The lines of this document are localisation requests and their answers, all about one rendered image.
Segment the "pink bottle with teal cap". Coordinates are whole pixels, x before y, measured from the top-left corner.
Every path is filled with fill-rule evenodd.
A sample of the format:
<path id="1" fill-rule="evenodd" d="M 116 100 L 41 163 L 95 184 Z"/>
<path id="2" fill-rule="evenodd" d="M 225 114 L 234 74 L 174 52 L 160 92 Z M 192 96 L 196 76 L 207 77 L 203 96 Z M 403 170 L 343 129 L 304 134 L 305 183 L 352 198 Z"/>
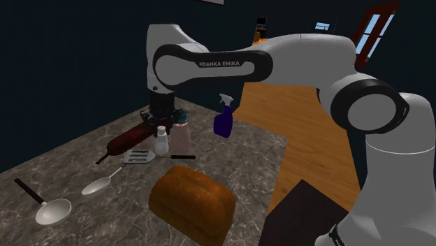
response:
<path id="1" fill-rule="evenodd" d="M 183 108 L 178 112 L 178 120 L 170 130 L 170 149 L 174 155 L 184 155 L 190 152 L 189 113 Z"/>

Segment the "dark red sausage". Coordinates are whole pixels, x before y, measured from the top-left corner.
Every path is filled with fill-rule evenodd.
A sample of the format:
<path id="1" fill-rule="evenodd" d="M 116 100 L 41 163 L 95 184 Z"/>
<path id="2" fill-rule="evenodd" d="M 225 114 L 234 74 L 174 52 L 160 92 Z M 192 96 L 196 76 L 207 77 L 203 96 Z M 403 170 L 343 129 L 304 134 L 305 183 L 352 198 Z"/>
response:
<path id="1" fill-rule="evenodd" d="M 105 158 L 109 156 L 118 156 L 125 153 L 127 150 L 132 149 L 137 144 L 153 135 L 152 128 L 146 123 L 142 122 L 128 131 L 113 138 L 106 145 L 106 153 L 95 162 L 99 165 Z"/>

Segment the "small white shaker bottle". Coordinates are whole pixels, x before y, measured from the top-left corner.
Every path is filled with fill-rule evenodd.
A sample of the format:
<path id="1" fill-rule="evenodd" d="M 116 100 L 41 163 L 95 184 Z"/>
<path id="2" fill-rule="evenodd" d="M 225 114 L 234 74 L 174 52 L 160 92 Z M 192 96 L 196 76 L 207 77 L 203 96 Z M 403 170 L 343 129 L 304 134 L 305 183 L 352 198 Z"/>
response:
<path id="1" fill-rule="evenodd" d="M 166 155 L 169 151 L 168 135 L 165 126 L 157 127 L 157 137 L 155 138 L 154 153 L 156 155 Z"/>

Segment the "blue spray bottle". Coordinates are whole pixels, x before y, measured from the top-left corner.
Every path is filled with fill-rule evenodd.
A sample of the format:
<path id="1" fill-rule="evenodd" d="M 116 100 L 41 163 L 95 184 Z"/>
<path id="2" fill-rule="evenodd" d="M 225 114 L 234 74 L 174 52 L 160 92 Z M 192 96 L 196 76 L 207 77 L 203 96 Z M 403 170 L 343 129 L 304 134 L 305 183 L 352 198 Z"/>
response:
<path id="1" fill-rule="evenodd" d="M 223 105 L 223 113 L 214 118 L 214 133 L 223 138 L 229 138 L 233 127 L 233 111 L 231 102 L 233 98 L 229 95 L 220 94 Z"/>

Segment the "silver spoon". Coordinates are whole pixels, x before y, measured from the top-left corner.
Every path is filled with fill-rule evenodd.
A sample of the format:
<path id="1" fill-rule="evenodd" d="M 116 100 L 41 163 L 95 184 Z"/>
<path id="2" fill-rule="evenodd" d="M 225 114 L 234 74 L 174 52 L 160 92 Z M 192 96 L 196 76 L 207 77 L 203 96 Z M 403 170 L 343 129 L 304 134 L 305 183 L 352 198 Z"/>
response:
<path id="1" fill-rule="evenodd" d="M 93 181 L 92 183 L 88 184 L 81 192 L 83 196 L 90 197 L 94 195 L 98 195 L 101 192 L 103 192 L 108 185 L 110 184 L 111 178 L 120 172 L 123 167 L 125 167 L 125 164 L 123 164 L 121 167 L 119 167 L 115 172 L 113 172 L 111 175 L 100 178 L 98 180 Z"/>

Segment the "brown bread loaf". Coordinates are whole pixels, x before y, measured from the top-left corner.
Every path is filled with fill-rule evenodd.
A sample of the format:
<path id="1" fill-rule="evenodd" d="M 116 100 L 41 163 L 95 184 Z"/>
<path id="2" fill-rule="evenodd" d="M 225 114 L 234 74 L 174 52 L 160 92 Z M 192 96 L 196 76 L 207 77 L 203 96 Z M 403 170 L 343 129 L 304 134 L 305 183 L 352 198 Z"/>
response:
<path id="1" fill-rule="evenodd" d="M 200 246 L 223 246 L 233 223 L 229 188 L 186 166 L 174 166 L 153 186 L 149 208 Z"/>

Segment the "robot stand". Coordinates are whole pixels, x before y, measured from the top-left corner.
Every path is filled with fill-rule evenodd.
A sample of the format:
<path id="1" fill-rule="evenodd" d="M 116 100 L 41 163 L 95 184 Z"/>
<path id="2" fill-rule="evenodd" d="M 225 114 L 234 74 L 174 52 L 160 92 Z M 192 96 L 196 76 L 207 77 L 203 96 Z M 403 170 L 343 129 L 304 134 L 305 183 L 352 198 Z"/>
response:
<path id="1" fill-rule="evenodd" d="M 314 246 L 348 211 L 304 180 L 266 217 L 258 246 Z"/>

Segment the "red framed window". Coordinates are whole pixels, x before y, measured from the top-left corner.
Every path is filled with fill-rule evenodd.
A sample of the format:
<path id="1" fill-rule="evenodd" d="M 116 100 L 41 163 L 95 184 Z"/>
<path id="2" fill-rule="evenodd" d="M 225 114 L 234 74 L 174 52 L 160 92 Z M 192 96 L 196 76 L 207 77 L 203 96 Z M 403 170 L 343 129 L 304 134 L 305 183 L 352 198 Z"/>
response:
<path id="1" fill-rule="evenodd" d="M 363 68 L 367 64 L 399 6 L 400 2 L 386 1 L 366 10 L 351 38 L 356 45 L 356 68 Z"/>

